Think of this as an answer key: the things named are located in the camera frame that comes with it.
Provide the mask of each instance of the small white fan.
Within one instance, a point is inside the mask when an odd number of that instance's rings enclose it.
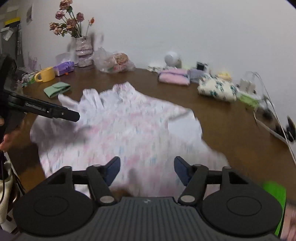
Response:
[[[170,67],[177,67],[180,63],[180,56],[176,52],[168,52],[165,56],[165,63]]]

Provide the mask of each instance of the gray ribbed panel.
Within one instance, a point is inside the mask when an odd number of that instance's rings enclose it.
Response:
[[[21,234],[17,241],[235,241],[208,227],[192,207],[172,198],[123,198],[119,204],[99,208],[94,218],[74,233],[54,238]],[[252,238],[276,241],[274,235]]]

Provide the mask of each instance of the mug handle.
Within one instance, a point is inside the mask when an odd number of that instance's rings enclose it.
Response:
[[[35,79],[36,82],[42,82],[43,81],[42,79],[38,79],[38,75],[40,75],[40,74],[41,74],[41,72],[39,72],[39,73],[37,73],[35,75],[34,79]]]

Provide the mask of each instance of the wooden tabletop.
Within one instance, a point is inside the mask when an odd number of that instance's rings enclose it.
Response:
[[[214,150],[222,152],[230,165],[260,183],[273,180],[287,189],[287,196],[296,200],[296,167],[288,147],[279,139],[257,126],[253,110],[240,101],[227,103],[217,101],[197,93],[197,85],[188,87],[159,83],[158,75],[144,69],[118,74],[105,74],[96,69],[75,69],[68,76],[57,77],[47,83],[34,83],[24,88],[24,94],[36,99],[60,104],[57,97],[49,99],[43,89],[59,81],[69,83],[72,90],[65,93],[70,98],[79,101],[82,91],[94,88],[98,92],[111,89],[113,85],[129,82],[137,91],[155,98],[170,101],[193,110],[200,121],[203,140]],[[35,115],[28,114],[26,126],[13,147],[10,158],[18,173],[28,168],[41,170],[36,145],[29,141],[30,128]],[[32,186],[37,185],[42,178],[34,178],[34,171],[22,180]]]

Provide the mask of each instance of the pink vase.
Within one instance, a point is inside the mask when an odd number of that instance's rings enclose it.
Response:
[[[91,38],[76,38],[76,55],[78,56],[78,66],[86,67],[92,65],[91,55],[93,53]]]

